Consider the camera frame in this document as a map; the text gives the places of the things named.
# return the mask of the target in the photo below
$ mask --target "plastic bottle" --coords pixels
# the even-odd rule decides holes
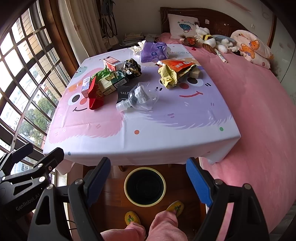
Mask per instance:
[[[137,84],[128,95],[127,100],[122,100],[116,104],[118,111],[127,110],[133,107],[137,110],[151,110],[153,105],[157,102],[158,96],[156,93],[151,92],[145,86],[146,83]]]

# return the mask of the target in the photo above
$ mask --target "beige curtain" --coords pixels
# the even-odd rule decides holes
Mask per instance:
[[[107,52],[95,0],[59,0],[59,8],[79,64],[86,58]]]

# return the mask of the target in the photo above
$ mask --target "person's leg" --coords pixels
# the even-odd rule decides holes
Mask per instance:
[[[127,227],[125,229],[110,229],[101,233],[105,241],[144,241],[145,228],[141,225],[139,217],[134,212],[125,215]]]
[[[167,210],[158,213],[150,226],[146,241],[188,241],[186,234],[178,229],[177,217],[183,209],[184,204],[176,201]]]

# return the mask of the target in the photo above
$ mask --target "purple tissue package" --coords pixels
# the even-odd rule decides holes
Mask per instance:
[[[166,45],[166,43],[146,42],[141,52],[141,63],[152,62],[152,60],[156,58],[158,60],[168,59],[169,53],[170,48]]]

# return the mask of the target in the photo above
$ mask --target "pink pants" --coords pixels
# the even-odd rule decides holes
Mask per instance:
[[[125,229],[111,229],[101,233],[105,241],[144,241],[145,228],[137,223],[129,224]],[[169,211],[158,213],[149,230],[146,241],[188,241],[187,236],[178,229],[175,214]]]

